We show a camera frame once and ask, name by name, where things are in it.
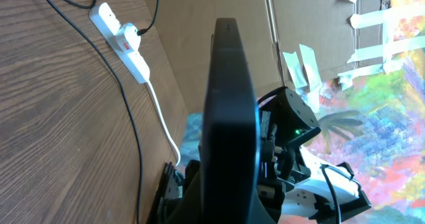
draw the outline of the cardboard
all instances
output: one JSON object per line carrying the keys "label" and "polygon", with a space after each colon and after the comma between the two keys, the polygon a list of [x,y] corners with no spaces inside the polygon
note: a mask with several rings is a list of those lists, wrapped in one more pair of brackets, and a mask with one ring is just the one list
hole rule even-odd
{"label": "cardboard", "polygon": [[[146,1],[153,14],[156,0]],[[299,44],[314,50],[323,81],[382,63],[378,58],[347,64],[355,49],[382,44],[382,25],[356,31],[349,18],[380,8],[381,0],[160,0],[155,27],[189,112],[202,112],[217,18],[236,18],[256,94],[262,96],[282,82],[293,86],[282,52],[297,52],[301,60]]]}

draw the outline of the wooden table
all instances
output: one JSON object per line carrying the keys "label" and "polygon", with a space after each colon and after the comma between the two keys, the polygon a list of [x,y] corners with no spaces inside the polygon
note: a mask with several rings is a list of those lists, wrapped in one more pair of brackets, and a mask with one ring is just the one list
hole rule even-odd
{"label": "wooden table", "polygon": [[[175,162],[147,87],[108,46],[88,10],[53,1],[123,82],[143,146],[145,222],[163,164]],[[144,0],[98,4],[105,1],[122,23],[151,22]],[[0,4],[0,223],[134,223],[139,154],[116,81],[45,0]],[[187,109],[155,28],[142,37],[140,52],[180,144]]]}

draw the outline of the socket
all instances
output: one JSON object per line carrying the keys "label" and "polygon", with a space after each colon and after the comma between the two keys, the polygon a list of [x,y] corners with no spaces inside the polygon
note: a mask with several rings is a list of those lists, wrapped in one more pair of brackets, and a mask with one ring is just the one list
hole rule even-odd
{"label": "socket", "polygon": [[147,82],[150,69],[137,50],[141,38],[129,33],[134,30],[137,32],[137,28],[131,23],[121,26],[107,3],[93,7],[89,17],[137,82],[139,84]]}

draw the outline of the painting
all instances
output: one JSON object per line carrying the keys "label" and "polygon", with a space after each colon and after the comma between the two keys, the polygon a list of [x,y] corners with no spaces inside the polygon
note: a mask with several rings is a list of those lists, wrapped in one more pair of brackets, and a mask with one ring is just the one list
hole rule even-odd
{"label": "painting", "polygon": [[[425,0],[391,0],[392,7],[413,3]],[[425,35],[425,17],[400,20],[394,33],[394,41]],[[425,223],[425,49],[392,57],[400,58],[399,71],[358,77],[344,91],[335,80],[320,89],[322,132],[304,146],[333,164],[348,162],[373,205],[346,223]],[[197,153],[201,119],[189,117],[185,139],[192,148],[183,144],[182,157]],[[315,221],[282,216],[279,222],[292,223]]]}

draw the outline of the power outlet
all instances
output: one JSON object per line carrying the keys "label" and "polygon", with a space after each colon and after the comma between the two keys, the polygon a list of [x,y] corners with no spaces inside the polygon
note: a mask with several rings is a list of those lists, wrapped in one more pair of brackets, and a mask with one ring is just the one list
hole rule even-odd
{"label": "power outlet", "polygon": [[107,3],[103,3],[93,7],[90,10],[89,17],[137,82],[139,84],[147,82],[149,80],[150,70],[139,51],[134,50],[132,52],[124,52],[122,47],[127,47],[126,44],[118,44],[117,42],[116,35],[123,27],[117,20],[109,5]]}

